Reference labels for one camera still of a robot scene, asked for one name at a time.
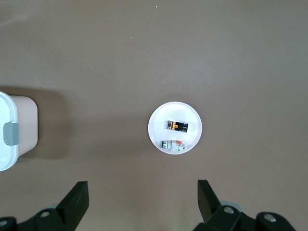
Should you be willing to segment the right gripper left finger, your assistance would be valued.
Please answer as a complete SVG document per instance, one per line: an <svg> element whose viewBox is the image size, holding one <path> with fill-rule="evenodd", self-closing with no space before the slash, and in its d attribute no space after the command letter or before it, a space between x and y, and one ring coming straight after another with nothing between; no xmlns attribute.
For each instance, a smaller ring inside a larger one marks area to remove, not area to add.
<svg viewBox="0 0 308 231"><path fill-rule="evenodd" d="M79 181L55 208L46 208L18 223L15 217L1 217L2 231L74 231L89 208L87 181Z"/></svg>

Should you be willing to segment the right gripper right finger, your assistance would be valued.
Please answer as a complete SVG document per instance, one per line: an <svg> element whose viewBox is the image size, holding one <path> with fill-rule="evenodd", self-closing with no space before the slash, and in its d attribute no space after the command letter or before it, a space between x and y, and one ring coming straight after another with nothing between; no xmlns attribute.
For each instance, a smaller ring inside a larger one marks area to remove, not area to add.
<svg viewBox="0 0 308 231"><path fill-rule="evenodd" d="M232 205L222 205L207 180L198 180L198 207L203 218L195 231L294 231L283 216L260 212L251 218Z"/></svg>

